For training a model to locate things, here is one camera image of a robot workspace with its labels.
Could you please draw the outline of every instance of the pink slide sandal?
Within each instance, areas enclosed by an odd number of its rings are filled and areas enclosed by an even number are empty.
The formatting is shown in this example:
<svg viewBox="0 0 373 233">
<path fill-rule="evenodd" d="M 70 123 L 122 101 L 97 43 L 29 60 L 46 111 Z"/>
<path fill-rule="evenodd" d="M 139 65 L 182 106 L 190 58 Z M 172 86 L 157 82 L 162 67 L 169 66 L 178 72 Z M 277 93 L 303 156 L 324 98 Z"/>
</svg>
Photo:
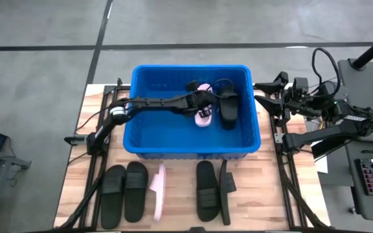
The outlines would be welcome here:
<svg viewBox="0 0 373 233">
<path fill-rule="evenodd" d="M 201 84 L 198 87 L 198 90 L 207 90 L 212 92 L 212 88 L 210 87 L 209 84 L 204 83 Z M 204 108 L 204 110 L 198 111 L 197 114 L 195 114 L 195 124 L 199 127 L 207 127 L 211 124 L 211 119 L 212 119 L 212 105 L 209 107 Z"/>
<path fill-rule="evenodd" d="M 163 164 L 159 165 L 158 174 L 153 175 L 149 189 L 156 193 L 155 215 L 153 219 L 159 221 L 162 216 L 163 201 L 165 199 L 166 170 Z"/>
</svg>

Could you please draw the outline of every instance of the blue plastic bin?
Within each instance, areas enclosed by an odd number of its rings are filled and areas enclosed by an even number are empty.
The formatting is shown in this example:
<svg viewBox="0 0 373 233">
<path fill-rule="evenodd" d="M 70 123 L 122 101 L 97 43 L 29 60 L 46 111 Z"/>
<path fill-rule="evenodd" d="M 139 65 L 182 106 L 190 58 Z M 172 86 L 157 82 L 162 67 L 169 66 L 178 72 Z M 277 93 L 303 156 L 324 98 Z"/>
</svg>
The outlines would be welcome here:
<svg viewBox="0 0 373 233">
<path fill-rule="evenodd" d="M 140 65 L 133 71 L 130 98 L 170 98 L 186 94 L 185 85 L 197 80 L 214 83 L 228 78 L 240 95 L 233 130 L 221 126 L 218 107 L 205 128 L 167 111 L 143 111 L 126 124 L 123 145 L 143 159 L 241 159 L 260 147 L 250 70 L 243 65 Z M 224 86 L 218 82 L 213 91 Z"/>
</svg>

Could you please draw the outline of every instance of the desk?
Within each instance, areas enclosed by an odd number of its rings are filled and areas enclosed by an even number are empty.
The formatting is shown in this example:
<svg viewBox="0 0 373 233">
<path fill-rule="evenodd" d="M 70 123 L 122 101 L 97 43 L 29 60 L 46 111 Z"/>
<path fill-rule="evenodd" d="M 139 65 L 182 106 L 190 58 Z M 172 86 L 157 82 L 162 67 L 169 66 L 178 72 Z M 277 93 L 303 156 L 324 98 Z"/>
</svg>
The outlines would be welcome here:
<svg viewBox="0 0 373 233">
<path fill-rule="evenodd" d="M 78 125 L 82 125 L 93 113 L 100 109 L 104 85 L 88 85 Z M 128 96 L 128 91 L 119 91 L 119 98 Z M 138 223 L 128 223 L 122 217 L 117 230 L 188 230 L 190 227 L 204 227 L 206 230 L 285 230 L 288 228 L 282 197 L 282 187 L 278 176 L 277 160 L 269 124 L 269 115 L 262 106 L 256 104 L 262 145 L 256 153 L 248 154 L 244 159 L 229 161 L 227 171 L 232 172 L 237 191 L 229 194 L 231 225 L 224 226 L 219 214 L 211 222 L 203 223 L 196 214 L 196 165 L 197 160 L 141 160 L 137 155 L 128 153 L 123 147 L 124 125 L 117 126 L 111 136 L 107 167 L 130 161 L 141 161 L 149 171 L 149 178 L 157 172 L 159 163 L 164 163 L 167 171 L 166 197 L 163 216 L 160 222 L 153 220 L 155 193 L 146 194 L 144 216 Z M 88 134 L 95 130 L 97 120 L 93 118 L 79 134 Z M 292 117 L 288 124 L 290 132 L 306 131 L 304 120 L 300 116 Z M 85 152 L 85 146 L 73 147 L 70 159 Z M 326 224 L 329 223 L 326 205 L 322 195 L 319 178 L 309 153 L 299 153 L 295 157 L 297 174 L 303 198 L 311 209 Z M 211 161 L 217 176 L 221 161 Z M 89 169 L 90 156 L 83 156 L 69 165 L 54 226 L 60 226 L 77 207 L 84 195 Z M 93 212 L 92 198 L 88 208 L 87 224 L 90 224 Z M 297 223 L 297 208 L 292 198 L 292 210 Z"/>
</svg>

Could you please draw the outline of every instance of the wooden plank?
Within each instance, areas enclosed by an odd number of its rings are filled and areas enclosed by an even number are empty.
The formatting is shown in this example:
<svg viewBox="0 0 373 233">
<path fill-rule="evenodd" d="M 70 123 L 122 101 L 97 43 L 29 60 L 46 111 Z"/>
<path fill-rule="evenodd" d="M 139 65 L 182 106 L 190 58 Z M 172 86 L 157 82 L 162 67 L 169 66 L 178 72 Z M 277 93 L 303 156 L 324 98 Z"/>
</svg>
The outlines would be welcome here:
<svg viewBox="0 0 373 233">
<path fill-rule="evenodd" d="M 83 124 L 100 108 L 103 85 L 88 85 L 85 94 L 79 125 Z M 120 92 L 119 98 L 128 96 Z M 163 162 L 167 170 L 166 197 L 163 216 L 160 222 L 153 220 L 155 193 L 146 194 L 144 217 L 138 223 L 128 223 L 122 217 L 116 230 L 188 230 L 190 227 L 205 227 L 207 230 L 286 230 L 286 212 L 282 197 L 277 160 L 268 113 L 256 103 L 258 123 L 262 145 L 256 153 L 248 154 L 244 159 L 229 161 L 227 171 L 234 174 L 237 192 L 229 194 L 231 225 L 224 226 L 221 215 L 213 221 L 203 223 L 196 214 L 196 165 L 198 160 L 144 160 L 128 153 L 122 144 L 124 126 L 117 126 L 112 133 L 107 167 L 115 164 L 127 166 L 131 161 L 141 161 L 149 171 L 149 182 L 157 172 L 158 164 Z M 93 118 L 79 133 L 88 134 L 95 130 L 97 118 Z M 306 131 L 301 116 L 293 116 L 288 124 L 290 132 Z M 85 151 L 83 146 L 72 149 L 71 159 Z M 322 196 L 319 178 L 313 157 L 309 153 L 299 153 L 295 157 L 297 175 L 303 198 L 318 217 L 329 224 L 326 205 Z M 211 161 L 218 172 L 221 161 Z M 63 184 L 54 226 L 61 225 L 77 207 L 84 192 L 89 166 L 89 156 L 85 156 L 69 165 Z M 298 218 L 297 208 L 292 198 L 293 213 Z M 91 212 L 87 217 L 90 223 Z"/>
</svg>

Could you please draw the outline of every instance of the gray concrete floor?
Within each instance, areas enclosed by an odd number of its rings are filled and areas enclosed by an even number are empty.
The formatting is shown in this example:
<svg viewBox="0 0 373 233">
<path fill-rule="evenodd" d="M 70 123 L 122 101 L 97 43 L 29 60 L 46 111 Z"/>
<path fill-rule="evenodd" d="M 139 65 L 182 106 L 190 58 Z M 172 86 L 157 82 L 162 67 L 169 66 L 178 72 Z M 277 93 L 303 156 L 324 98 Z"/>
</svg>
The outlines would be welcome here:
<svg viewBox="0 0 373 233">
<path fill-rule="evenodd" d="M 95 45 L 106 0 L 0 0 L 0 46 Z M 302 43 L 373 41 L 373 0 L 114 1 L 103 44 Z M 366 47 L 327 48 L 336 60 Z M 125 50 L 100 53 L 94 83 L 131 82 L 145 63 L 240 63 L 254 82 L 280 71 L 317 78 L 313 49 Z M 0 232 L 51 228 L 92 50 L 0 52 L 0 132 L 12 137 L 18 157 L 32 160 L 18 184 L 6 183 Z M 325 79 L 335 74 L 324 56 Z M 373 231 L 373 221 L 351 216 L 344 188 L 323 187 L 333 226 Z"/>
</svg>

